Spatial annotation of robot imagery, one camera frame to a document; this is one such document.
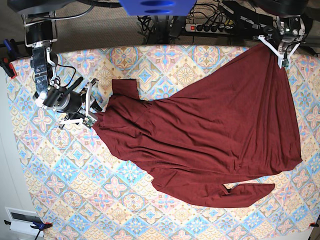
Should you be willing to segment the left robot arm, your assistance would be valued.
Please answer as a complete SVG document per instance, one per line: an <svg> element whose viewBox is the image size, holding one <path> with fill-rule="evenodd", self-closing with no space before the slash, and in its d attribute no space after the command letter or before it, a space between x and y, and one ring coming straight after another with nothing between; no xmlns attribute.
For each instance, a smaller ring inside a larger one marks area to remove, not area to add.
<svg viewBox="0 0 320 240"><path fill-rule="evenodd" d="M279 68L291 64L291 56L300 44L306 42L310 30L303 20L307 0L254 0L254 5L276 17L275 26L266 25L260 35L253 37L261 41L276 56Z"/></svg>

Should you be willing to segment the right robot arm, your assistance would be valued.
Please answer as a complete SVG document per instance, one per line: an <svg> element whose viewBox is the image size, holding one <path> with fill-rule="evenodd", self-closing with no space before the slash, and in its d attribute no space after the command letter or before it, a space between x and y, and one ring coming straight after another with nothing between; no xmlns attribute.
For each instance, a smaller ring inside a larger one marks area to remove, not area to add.
<svg viewBox="0 0 320 240"><path fill-rule="evenodd" d="M31 49L30 65L34 71L36 92L34 101L39 108L63 113L59 127L82 124L91 129L97 122L96 112L101 112L92 88L98 83L94 78L80 92L76 88L83 82L80 76L76 81L63 84L57 74L58 56L52 50L57 41L58 31L56 10L70 4L69 0L9 0L7 6L20 14L25 29L25 46Z"/></svg>

